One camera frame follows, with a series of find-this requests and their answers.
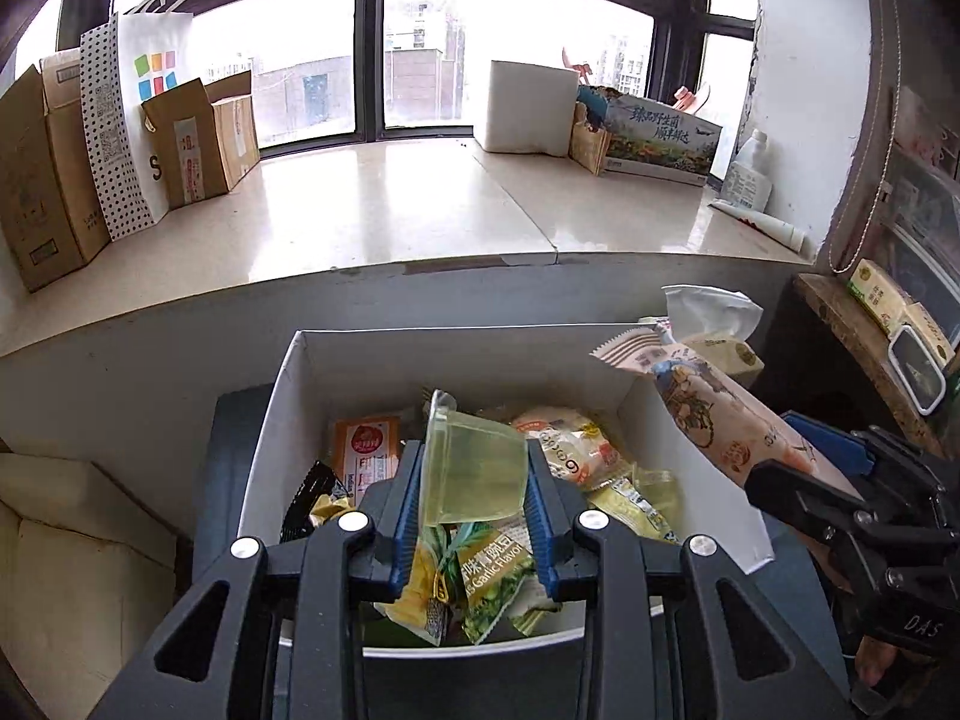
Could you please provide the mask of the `open brown cardboard box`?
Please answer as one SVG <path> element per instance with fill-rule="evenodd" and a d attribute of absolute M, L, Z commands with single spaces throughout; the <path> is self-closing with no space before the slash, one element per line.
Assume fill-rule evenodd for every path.
<path fill-rule="evenodd" d="M 249 70 L 182 83 L 142 109 L 171 208 L 226 195 L 260 163 Z"/>

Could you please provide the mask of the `white plastic bottle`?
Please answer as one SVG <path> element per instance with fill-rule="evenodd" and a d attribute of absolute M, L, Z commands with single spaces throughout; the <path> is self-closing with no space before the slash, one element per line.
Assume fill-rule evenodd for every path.
<path fill-rule="evenodd" d="M 755 128 L 727 166 L 726 179 L 721 187 L 721 199 L 734 205 L 748 206 L 755 211 L 765 211 L 773 190 L 768 169 L 768 135 Z"/>

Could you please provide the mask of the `beige tissue pack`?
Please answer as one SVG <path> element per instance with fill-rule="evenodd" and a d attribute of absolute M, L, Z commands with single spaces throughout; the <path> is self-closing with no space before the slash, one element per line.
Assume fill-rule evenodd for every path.
<path fill-rule="evenodd" d="M 668 284 L 662 292 L 672 338 L 750 387 L 763 371 L 763 361 L 748 343 L 763 309 L 747 294 L 716 286 Z"/>

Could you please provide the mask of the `yellow jelly cup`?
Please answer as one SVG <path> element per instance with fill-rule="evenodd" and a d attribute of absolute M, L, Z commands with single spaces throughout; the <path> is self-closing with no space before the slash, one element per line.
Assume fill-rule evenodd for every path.
<path fill-rule="evenodd" d="M 421 460 L 421 527 L 498 522 L 524 507 L 526 439 L 509 424 L 469 415 L 434 390 Z"/>

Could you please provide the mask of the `clear bag orange bread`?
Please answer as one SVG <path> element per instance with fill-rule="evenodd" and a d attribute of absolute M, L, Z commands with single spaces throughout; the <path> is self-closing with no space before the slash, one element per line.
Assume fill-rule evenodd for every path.
<path fill-rule="evenodd" d="M 561 406 L 535 406 L 509 422 L 544 452 L 551 474 L 592 491 L 628 476 L 631 463 L 610 442 L 596 421 Z"/>

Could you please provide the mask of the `orange snack pack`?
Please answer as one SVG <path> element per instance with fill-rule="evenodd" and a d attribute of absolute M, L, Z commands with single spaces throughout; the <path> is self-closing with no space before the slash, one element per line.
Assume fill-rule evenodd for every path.
<path fill-rule="evenodd" d="M 400 419 L 394 415 L 341 419 L 334 426 L 332 470 L 359 504 L 371 484 L 387 481 L 400 461 Z"/>

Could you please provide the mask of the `white cardboard storage box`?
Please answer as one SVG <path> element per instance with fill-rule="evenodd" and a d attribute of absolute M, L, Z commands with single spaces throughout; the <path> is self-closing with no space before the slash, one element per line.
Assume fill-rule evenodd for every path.
<path fill-rule="evenodd" d="M 409 583 L 371 610 L 381 649 L 501 649 L 579 631 L 535 577 L 519 447 L 636 533 L 712 536 L 745 572 L 775 557 L 760 512 L 709 465 L 649 380 L 594 355 L 607 325 L 301 332 L 270 395 L 239 529 L 309 535 L 427 456 Z"/>

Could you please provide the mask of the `long beige illustrated snack pack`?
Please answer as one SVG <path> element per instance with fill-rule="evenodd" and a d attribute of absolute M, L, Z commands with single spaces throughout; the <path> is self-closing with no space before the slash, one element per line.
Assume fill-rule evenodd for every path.
<path fill-rule="evenodd" d="M 690 346 L 636 327 L 590 354 L 654 385 L 675 427 L 737 486 L 759 463 L 776 460 L 855 496 L 850 480 L 794 427 Z"/>

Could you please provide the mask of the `green yellow carton on shelf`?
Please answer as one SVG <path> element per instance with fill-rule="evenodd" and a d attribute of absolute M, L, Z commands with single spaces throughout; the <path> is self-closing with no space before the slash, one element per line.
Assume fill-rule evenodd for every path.
<path fill-rule="evenodd" d="M 880 325 L 889 340 L 898 328 L 909 325 L 918 333 L 940 369 L 946 369 L 955 358 L 955 351 L 946 333 L 942 332 L 928 309 L 915 301 L 873 260 L 859 261 L 851 271 L 848 289 L 867 310 L 867 314 Z"/>

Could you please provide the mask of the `white tube on sill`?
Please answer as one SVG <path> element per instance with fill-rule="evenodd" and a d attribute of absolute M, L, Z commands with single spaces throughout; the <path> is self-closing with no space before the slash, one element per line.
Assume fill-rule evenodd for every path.
<path fill-rule="evenodd" d="M 800 254 L 804 249 L 804 232 L 792 224 L 786 223 L 786 221 L 778 220 L 775 216 L 766 215 L 766 213 L 754 210 L 750 206 L 726 202 L 726 200 L 711 200 L 709 206 L 724 213 L 724 215 L 731 216 L 734 220 L 747 224 L 755 231 L 765 234 L 771 241 L 792 250 L 794 254 Z"/>

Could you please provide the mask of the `cream sofa cushion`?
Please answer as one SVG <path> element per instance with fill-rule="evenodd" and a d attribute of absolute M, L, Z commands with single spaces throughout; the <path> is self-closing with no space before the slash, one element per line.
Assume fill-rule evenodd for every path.
<path fill-rule="evenodd" d="M 174 600 L 176 537 L 86 461 L 2 457 L 2 650 L 49 718 L 98 704 Z"/>

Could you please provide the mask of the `dark green pea snack bag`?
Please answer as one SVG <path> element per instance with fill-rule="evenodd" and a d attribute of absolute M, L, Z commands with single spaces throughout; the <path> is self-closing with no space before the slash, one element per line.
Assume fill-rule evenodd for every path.
<path fill-rule="evenodd" d="M 400 598 L 374 609 L 427 644 L 482 644 L 501 622 L 523 637 L 562 611 L 540 583 L 521 517 L 436 525 L 416 540 Z"/>

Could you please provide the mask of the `illustrated landscape gift box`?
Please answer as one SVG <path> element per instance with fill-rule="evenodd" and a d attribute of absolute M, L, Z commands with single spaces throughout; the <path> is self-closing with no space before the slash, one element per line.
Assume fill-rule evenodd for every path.
<path fill-rule="evenodd" d="M 722 128 L 605 86 L 578 88 L 569 156 L 594 176 L 615 172 L 703 187 Z"/>

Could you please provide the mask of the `yellow snack packet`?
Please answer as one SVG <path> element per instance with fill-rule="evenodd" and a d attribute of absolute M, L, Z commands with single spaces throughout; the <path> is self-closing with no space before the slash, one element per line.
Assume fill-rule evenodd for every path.
<path fill-rule="evenodd" d="M 590 491 L 587 502 L 641 538 L 680 541 L 672 525 L 680 511 L 679 485 L 669 470 L 633 468 Z"/>

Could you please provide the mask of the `tall brown cardboard box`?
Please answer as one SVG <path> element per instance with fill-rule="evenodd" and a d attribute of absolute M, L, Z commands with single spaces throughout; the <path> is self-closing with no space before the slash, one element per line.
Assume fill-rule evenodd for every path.
<path fill-rule="evenodd" d="M 34 293 L 109 244 L 80 101 L 80 51 L 29 67 L 2 96 L 2 229 Z"/>

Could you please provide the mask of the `white framed device on shelf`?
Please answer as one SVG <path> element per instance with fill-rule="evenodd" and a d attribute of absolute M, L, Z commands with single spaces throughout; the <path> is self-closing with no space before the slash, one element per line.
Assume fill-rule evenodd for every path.
<path fill-rule="evenodd" d="M 947 382 L 939 362 L 911 325 L 895 330 L 887 358 L 916 411 L 931 416 L 946 396 Z"/>

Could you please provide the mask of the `white polka dot paper bag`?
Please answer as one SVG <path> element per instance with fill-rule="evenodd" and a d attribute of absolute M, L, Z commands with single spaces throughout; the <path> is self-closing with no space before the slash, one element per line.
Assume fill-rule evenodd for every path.
<path fill-rule="evenodd" d="M 80 103 L 94 190 L 111 241 L 159 223 L 169 211 L 163 166 L 145 104 L 183 82 L 185 0 L 145 0 L 80 37 Z"/>

